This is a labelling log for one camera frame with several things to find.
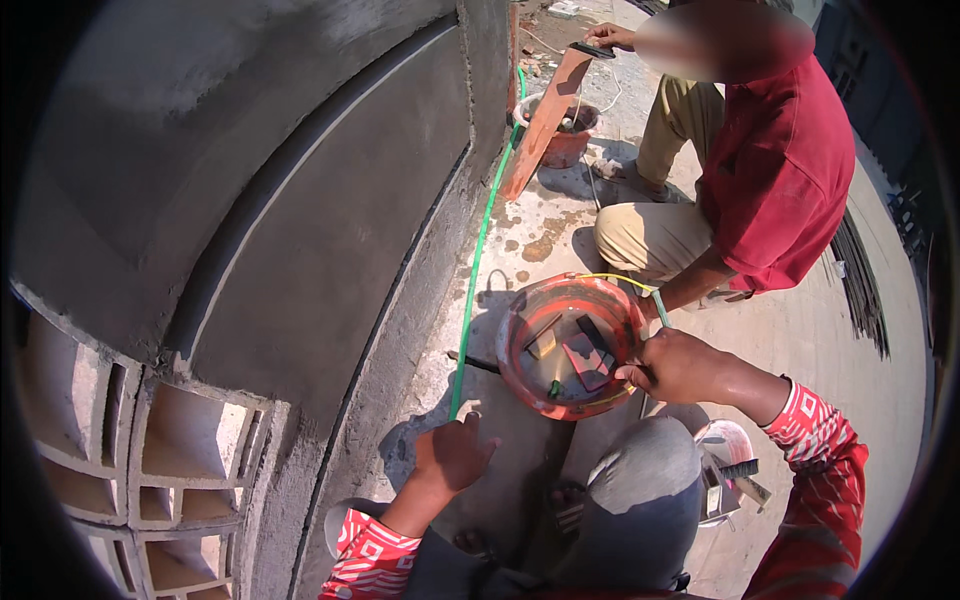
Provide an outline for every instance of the concrete floor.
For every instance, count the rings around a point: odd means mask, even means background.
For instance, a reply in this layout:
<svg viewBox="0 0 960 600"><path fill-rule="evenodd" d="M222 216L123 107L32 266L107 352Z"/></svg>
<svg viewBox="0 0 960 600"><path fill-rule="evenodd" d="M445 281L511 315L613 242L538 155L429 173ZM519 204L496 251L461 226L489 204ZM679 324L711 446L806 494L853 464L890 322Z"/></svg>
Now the concrete floor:
<svg viewBox="0 0 960 600"><path fill-rule="evenodd" d="M613 20L628 27L646 18L625 0L592 0L589 7L595 20ZM588 160L636 153L631 142L642 135L660 76L636 56L625 53L607 65L616 72L624 93L605 113ZM591 67L589 73L592 78L585 86L584 102L605 107L616 92L610 72ZM548 77L544 73L542 81L530 82L529 93L545 86ZM693 182L699 175L696 155L687 145L678 156L670 182L693 198ZM634 200L629 190L605 182L598 181L596 191L603 204ZM859 144L848 206L875 272L890 341L888 359L880 359L873 341L854 337L843 285L830 265L830 250L795 289L710 312L671 314L675 327L765 370L788 373L851 419L871 452L866 471L864 563L876 551L906 494L920 450L930 389L921 299L884 207L882 199L888 191L892 189L876 160ZM595 213L583 164L565 170L541 168L516 203L498 201L477 280L469 354L495 362L496 328L516 291L526 283L565 271L602 268L592 242ZM445 352L459 346L471 258L472 242L460 256L460 267L450 282L417 374L402 400L408 419L380 445L384 474L376 499L393 497L413 466L414 439L446 419L455 363ZM573 426L541 417L516 400L497 375L470 367L464 398L475 398L464 410L472 408L484 416L481 434L499 436L504 444L494 455L489 473L458 497L434 526L448 537L464 527L479 527L492 537L504 560L519 564L537 525L541 491L560 472ZM684 411L662 406L652 410L672 411L690 427L709 419L733 419L751 435L761 465L756 480L774 492L771 504L758 515L756 505L744 500L743 508L732 517L733 528L702 529L686 562L693 576L691 592L718 598L738 596L777 533L791 473L780 451L734 410L708 404Z"/></svg>

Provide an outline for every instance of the concrete wall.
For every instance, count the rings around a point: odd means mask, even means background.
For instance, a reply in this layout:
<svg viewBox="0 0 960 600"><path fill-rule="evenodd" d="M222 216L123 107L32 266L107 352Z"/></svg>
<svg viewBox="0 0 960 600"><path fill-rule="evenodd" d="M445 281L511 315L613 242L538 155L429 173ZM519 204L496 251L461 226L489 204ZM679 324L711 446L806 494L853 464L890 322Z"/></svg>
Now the concrete wall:
<svg viewBox="0 0 960 600"><path fill-rule="evenodd" d="M145 364L145 407L198 395L134 418L135 506L112 518L172 532L134 535L139 554L192 531L187 490L216 479L153 473L151 426L252 402L242 508L204 527L239 527L234 597L316 595L318 521L363 492L396 424L488 193L508 73L506 0L104 8L42 123L13 277L73 339ZM216 458L211 439L198 452Z"/></svg>

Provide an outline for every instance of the yellow wire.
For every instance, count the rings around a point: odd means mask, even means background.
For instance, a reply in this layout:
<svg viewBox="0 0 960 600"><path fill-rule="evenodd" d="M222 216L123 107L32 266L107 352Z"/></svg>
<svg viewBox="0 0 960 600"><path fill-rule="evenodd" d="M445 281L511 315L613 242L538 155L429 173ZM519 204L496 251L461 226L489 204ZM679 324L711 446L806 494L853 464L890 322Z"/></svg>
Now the yellow wire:
<svg viewBox="0 0 960 600"><path fill-rule="evenodd" d="M650 287L649 285L643 285L639 281L634 281L629 277L624 277L623 275L617 275L616 273L588 273L586 275L577 275L575 278L583 279L586 277L613 277L614 279L623 279L624 281L627 281L628 283L633 283L636 287L644 289L650 292L651 294L654 291L654 288Z"/></svg>

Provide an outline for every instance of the man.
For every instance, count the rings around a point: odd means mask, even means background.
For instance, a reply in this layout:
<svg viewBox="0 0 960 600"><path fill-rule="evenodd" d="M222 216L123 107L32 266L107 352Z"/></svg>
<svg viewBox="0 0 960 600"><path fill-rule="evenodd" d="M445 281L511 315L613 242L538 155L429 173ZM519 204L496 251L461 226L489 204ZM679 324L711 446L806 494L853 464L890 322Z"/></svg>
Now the man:
<svg viewBox="0 0 960 600"><path fill-rule="evenodd" d="M611 23L585 40L627 51L643 41ZM728 84L726 100L713 84L662 76L636 162L598 161L597 173L664 203L667 175L687 140L703 168L696 205L604 208L594 229L600 255L616 269L665 282L668 311L800 283L843 218L854 165L850 122L816 58L775 77ZM657 317L652 299L641 299L640 309Z"/></svg>
<svg viewBox="0 0 960 600"><path fill-rule="evenodd" d="M739 409L795 473L783 524L744 597L841 597L859 566L868 452L840 411L677 329L661 329L631 362L617 378L657 400ZM678 587L704 493L699 451L678 421L639 420L607 450L590 474L579 538L541 581L483 563L429 529L500 445L478 443L479 420L470 413L421 435L416 467L389 505L353 499L327 514L338 562L321 598L613 600L662 598Z"/></svg>

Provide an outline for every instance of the water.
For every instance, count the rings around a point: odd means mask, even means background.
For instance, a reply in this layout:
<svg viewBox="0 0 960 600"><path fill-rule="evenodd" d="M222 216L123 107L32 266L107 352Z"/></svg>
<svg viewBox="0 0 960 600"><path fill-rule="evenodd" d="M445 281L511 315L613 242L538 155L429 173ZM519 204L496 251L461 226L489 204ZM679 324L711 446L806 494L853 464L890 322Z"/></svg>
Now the water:
<svg viewBox="0 0 960 600"><path fill-rule="evenodd" d="M607 342L607 347L610 349L616 348L616 337L613 335L612 327L607 322L590 315L585 310L574 309L564 311L564 315L553 325L553 334L557 338L557 346L550 350L550 353L544 356L542 360L537 360L530 355L530 352L520 354L520 370L523 372L528 386L543 390L546 394L550 391L554 379L560 381L560 394L552 400L557 404L579 404L594 396L599 396L603 390L601 388L588 392L583 382L580 381L580 376L573 369L570 358L564 351L564 341L582 333L580 326L577 325L577 319L584 315L590 316L590 320L593 321L593 324L600 331L600 335ZM553 317L553 314L546 315L545 319L531 324L531 329L534 332L538 331L551 317Z"/></svg>

